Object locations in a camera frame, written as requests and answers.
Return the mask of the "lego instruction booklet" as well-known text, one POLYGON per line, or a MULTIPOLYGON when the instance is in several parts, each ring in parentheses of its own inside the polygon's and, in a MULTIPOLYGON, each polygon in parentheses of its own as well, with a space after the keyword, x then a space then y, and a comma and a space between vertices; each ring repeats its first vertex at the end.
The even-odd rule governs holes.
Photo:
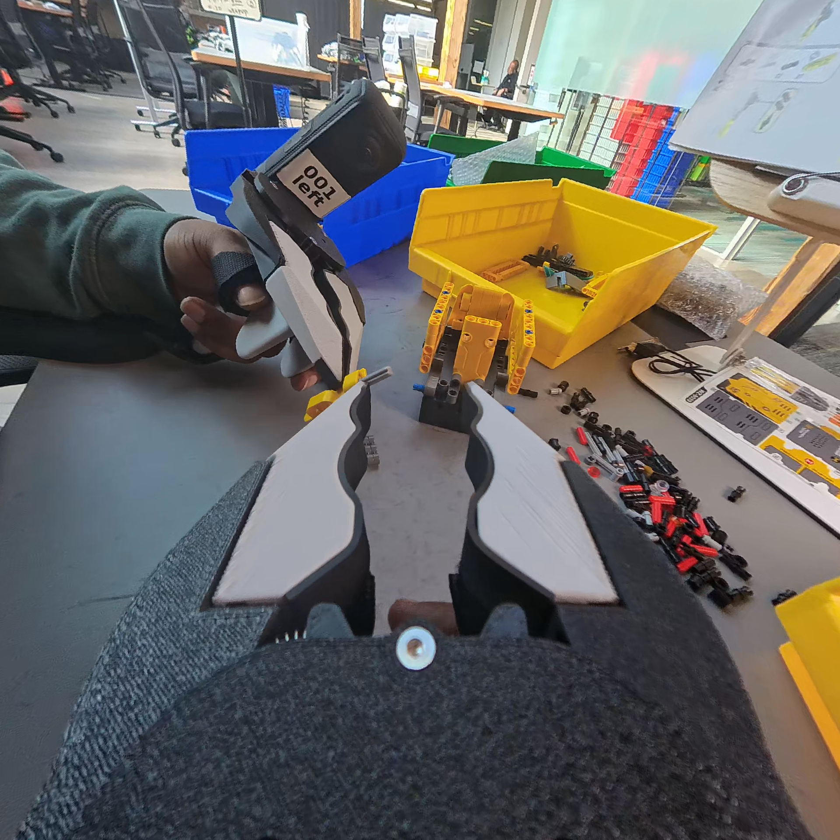
POLYGON ((773 172, 838 172, 839 2, 763 2, 669 143, 773 172))

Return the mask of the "black office chair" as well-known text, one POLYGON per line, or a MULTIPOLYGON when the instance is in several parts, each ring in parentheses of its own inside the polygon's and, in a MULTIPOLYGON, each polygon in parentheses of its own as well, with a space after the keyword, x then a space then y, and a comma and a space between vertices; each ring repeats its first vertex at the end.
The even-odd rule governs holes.
POLYGON ((433 133, 458 136, 456 130, 443 128, 440 121, 445 111, 459 112, 463 102, 450 96, 434 95, 433 100, 437 108, 437 117, 434 123, 424 122, 424 92, 419 79, 414 38, 411 35, 401 36, 398 41, 398 54, 407 89, 406 116, 404 120, 406 141, 410 144, 427 145, 433 133))
POLYGON ((171 116, 149 123, 155 138, 170 129, 171 144, 178 148, 188 130, 245 127, 242 106, 224 97, 225 74, 193 59, 188 20, 177 2, 118 1, 114 6, 149 111, 154 103, 171 107, 171 116))

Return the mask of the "stack of red blue bins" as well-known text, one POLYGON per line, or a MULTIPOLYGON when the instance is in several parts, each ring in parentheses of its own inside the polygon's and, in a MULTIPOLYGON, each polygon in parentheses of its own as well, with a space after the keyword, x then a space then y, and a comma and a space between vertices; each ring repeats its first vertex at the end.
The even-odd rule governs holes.
POLYGON ((687 108, 625 100, 611 131, 618 148, 607 190, 668 208, 696 159, 694 154, 669 146, 687 113, 687 108))

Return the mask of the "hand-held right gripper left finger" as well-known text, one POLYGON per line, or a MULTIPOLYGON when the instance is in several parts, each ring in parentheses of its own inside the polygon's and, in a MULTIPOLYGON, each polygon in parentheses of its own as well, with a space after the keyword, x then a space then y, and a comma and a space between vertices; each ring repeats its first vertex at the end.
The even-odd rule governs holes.
POLYGON ((361 500, 371 384, 358 382, 268 459, 212 587, 212 608, 268 607, 263 637, 301 634, 338 606, 358 636, 375 625, 375 578, 361 500))

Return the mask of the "small yellow lego piece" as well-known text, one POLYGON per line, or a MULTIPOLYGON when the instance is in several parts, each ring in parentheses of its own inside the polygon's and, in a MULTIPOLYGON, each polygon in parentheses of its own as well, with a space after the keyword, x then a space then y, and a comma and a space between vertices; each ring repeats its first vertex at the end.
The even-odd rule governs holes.
POLYGON ((344 394, 351 391, 359 382, 368 375, 366 369, 359 369, 344 377, 343 382, 337 390, 326 390, 310 398, 304 422, 309 423, 315 417, 323 413, 344 394))

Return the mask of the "black lego gear parts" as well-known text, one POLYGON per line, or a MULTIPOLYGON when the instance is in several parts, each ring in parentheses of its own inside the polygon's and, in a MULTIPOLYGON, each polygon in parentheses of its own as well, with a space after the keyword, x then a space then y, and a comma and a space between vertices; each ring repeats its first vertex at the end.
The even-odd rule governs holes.
POLYGON ((560 254, 557 245, 551 248, 540 246, 535 253, 526 254, 521 260, 532 267, 547 266, 555 272, 565 271, 584 281, 589 281, 595 276, 593 271, 577 266, 572 253, 560 254))

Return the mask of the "person's left hand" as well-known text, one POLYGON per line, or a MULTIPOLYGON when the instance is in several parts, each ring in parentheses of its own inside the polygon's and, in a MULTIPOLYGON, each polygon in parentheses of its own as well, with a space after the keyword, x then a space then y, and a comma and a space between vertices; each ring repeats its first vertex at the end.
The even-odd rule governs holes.
POLYGON ((207 351, 222 359, 252 363, 236 351, 245 318, 221 309, 213 270, 218 254, 249 253, 246 238, 230 227, 188 218, 168 229, 163 252, 171 293, 180 304, 182 326, 207 351))

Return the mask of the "wooden office desk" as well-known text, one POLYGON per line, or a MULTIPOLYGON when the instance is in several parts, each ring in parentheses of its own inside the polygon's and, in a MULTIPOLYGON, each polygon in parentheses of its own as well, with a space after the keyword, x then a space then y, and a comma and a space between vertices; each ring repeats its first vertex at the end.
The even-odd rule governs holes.
POLYGON ((453 105, 454 103, 465 104, 472 109, 493 109, 495 111, 503 112, 510 120, 507 140, 513 141, 519 136, 520 128, 523 122, 537 123, 549 120, 555 123, 559 120, 565 119, 565 114, 562 112, 546 110, 544 108, 537 108, 526 102, 510 100, 507 98, 497 97, 490 94, 483 94, 473 91, 465 91, 456 88, 446 88, 441 85, 435 85, 430 82, 420 82, 421 91, 427 95, 437 98, 437 116, 435 125, 440 124, 444 106, 453 105))
POLYGON ((238 79, 248 128, 278 127, 274 86, 288 88, 303 99, 329 99, 331 77, 316 68, 237 61, 233 55, 215 49, 195 49, 192 59, 202 70, 224 70, 238 79))

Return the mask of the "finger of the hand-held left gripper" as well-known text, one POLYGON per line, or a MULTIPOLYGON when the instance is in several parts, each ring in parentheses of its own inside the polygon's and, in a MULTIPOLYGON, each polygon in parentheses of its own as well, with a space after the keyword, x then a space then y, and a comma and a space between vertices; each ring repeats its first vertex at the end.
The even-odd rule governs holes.
POLYGON ((352 280, 342 274, 329 272, 329 283, 339 300, 339 314, 346 328, 349 342, 349 360, 345 364, 345 374, 357 371, 364 332, 364 304, 352 280))
POLYGON ((266 282, 289 337, 279 353, 280 371, 288 379, 310 369, 328 388, 344 372, 344 333, 314 278, 310 258, 278 224, 270 224, 282 255, 281 265, 266 282))

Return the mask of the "yellow lego vehicle model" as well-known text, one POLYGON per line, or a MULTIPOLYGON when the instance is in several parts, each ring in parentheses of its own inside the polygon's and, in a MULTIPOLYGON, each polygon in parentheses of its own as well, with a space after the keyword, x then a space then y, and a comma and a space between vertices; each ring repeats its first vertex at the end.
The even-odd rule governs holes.
POLYGON ((490 396, 520 393, 536 348, 531 300, 515 302, 492 285, 444 283, 429 316, 414 390, 422 394, 418 421, 466 433, 465 392, 469 383, 490 396))

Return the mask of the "person's right hand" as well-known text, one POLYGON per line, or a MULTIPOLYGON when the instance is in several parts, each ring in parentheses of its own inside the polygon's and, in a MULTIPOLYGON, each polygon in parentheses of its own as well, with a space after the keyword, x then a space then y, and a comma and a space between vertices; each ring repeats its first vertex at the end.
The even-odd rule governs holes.
POLYGON ((387 621, 391 630, 414 625, 428 625, 449 637, 459 635, 454 606, 451 602, 420 602, 399 598, 390 606, 387 621))

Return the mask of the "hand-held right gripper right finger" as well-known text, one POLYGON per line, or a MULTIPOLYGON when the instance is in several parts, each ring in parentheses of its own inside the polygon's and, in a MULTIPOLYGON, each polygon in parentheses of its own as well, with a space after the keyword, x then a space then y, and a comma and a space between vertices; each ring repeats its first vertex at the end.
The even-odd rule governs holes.
POLYGON ((482 386, 461 395, 472 495, 451 577, 459 633, 480 634, 497 607, 514 605, 530 635, 561 637, 561 606, 618 606, 571 464, 482 386))

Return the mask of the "lego sticker sheet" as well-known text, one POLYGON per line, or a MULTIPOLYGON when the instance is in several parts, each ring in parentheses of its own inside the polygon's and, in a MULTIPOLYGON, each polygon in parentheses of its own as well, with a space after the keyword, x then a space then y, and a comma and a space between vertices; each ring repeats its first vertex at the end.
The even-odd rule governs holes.
POLYGON ((681 399, 694 416, 724 430, 770 463, 838 500, 839 407, 830 395, 752 358, 706 380, 681 399))

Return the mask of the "blue plastic bin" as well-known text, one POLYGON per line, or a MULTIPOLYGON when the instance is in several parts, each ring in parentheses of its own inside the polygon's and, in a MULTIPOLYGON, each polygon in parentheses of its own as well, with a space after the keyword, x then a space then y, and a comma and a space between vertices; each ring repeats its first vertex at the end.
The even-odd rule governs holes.
MULTIPOLYGON (((299 129, 191 130, 184 136, 187 175, 196 209, 230 227, 231 185, 254 170, 299 129)), ((326 216, 322 226, 347 267, 409 239, 424 190, 446 184, 452 154, 408 144, 403 163, 326 216)))

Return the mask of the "pile of small lego pins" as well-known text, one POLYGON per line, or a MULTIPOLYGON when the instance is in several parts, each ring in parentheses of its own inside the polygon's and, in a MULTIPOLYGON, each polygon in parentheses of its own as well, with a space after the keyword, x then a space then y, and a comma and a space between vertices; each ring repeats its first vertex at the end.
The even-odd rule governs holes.
POLYGON ((700 499, 683 485, 674 463, 634 430, 602 423, 592 410, 595 398, 590 390, 569 388, 562 381, 549 388, 548 395, 566 397, 559 412, 576 418, 577 444, 562 447, 551 438, 549 445, 591 478, 614 484, 625 514, 658 546, 691 591, 722 611, 750 601, 749 563, 732 547, 718 521, 703 513, 700 499))

